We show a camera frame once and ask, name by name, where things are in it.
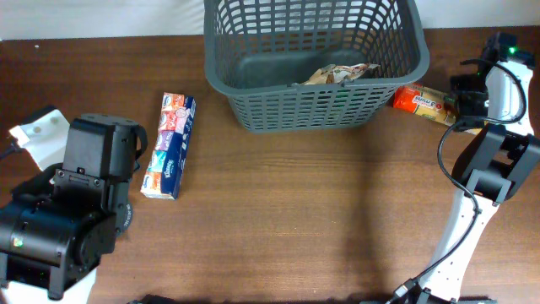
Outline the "red spaghetti packet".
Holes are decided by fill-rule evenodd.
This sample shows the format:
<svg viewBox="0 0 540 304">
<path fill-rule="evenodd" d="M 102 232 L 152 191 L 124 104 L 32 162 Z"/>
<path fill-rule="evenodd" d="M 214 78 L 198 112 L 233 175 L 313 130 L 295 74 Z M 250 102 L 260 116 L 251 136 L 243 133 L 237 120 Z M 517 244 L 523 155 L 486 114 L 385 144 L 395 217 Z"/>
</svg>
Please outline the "red spaghetti packet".
<svg viewBox="0 0 540 304">
<path fill-rule="evenodd" d="M 456 122 L 454 103 L 451 96 L 445 92 L 412 83 L 396 90 L 392 105 L 449 127 Z"/>
</svg>

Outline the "Kleenex tissue multipack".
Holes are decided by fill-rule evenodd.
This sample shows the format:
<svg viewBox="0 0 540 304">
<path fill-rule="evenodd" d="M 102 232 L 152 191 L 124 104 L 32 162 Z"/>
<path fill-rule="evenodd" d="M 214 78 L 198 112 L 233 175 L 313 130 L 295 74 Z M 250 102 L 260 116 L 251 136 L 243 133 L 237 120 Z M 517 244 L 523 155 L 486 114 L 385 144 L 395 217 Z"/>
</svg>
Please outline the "Kleenex tissue multipack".
<svg viewBox="0 0 540 304">
<path fill-rule="evenodd" d="M 178 198 L 197 103 L 191 96 L 164 93 L 158 136 L 140 192 L 147 198 Z"/>
</svg>

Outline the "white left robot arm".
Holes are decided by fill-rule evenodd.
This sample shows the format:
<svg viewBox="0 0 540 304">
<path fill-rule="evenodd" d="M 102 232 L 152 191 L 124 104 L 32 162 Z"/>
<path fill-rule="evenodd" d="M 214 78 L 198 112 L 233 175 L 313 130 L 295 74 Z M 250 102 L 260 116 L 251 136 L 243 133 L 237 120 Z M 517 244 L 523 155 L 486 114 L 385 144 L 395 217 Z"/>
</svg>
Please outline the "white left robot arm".
<svg viewBox="0 0 540 304">
<path fill-rule="evenodd" d="M 85 303 L 101 259 L 132 223 L 132 176 L 148 148 L 138 122 L 51 107 L 12 129 L 40 173 L 1 208 L 1 301 Z"/>
</svg>

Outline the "grey plastic lattice basket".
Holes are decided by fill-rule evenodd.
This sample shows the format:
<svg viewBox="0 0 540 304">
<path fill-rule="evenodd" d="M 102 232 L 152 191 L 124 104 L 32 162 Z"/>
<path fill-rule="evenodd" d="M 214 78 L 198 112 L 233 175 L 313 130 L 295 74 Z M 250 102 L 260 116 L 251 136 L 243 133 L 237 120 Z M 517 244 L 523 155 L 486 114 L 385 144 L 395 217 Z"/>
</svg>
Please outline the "grey plastic lattice basket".
<svg viewBox="0 0 540 304">
<path fill-rule="evenodd" d="M 206 0 L 205 74 L 253 133 L 351 128 L 421 79 L 414 0 Z"/>
</svg>

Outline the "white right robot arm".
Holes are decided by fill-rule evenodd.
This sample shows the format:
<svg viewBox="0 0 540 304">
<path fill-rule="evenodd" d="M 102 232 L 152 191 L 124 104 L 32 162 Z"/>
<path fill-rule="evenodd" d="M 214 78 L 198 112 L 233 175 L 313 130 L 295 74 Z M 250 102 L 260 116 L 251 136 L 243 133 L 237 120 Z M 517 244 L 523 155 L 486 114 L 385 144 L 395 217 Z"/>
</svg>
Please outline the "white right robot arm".
<svg viewBox="0 0 540 304">
<path fill-rule="evenodd" d="M 445 231 L 425 270 L 399 285 L 392 303 L 460 303 L 467 266 L 500 205 L 512 198 L 539 162 L 539 139 L 528 114 L 536 66 L 515 35 L 490 36 L 476 73 L 451 77 L 450 132 L 476 131 L 445 176 L 456 187 Z"/>
</svg>

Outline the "beige brown snack pouch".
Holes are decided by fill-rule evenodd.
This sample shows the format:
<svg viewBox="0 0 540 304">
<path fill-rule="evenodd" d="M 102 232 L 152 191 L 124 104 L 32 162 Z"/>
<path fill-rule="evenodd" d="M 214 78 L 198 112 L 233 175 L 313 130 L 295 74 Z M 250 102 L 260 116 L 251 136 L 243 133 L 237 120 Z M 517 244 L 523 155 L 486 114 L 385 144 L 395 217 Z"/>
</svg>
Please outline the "beige brown snack pouch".
<svg viewBox="0 0 540 304">
<path fill-rule="evenodd" d="M 303 84 L 342 84 L 368 78 L 378 67 L 379 65 L 374 63 L 359 63 L 353 66 L 330 64 L 316 70 Z"/>
</svg>

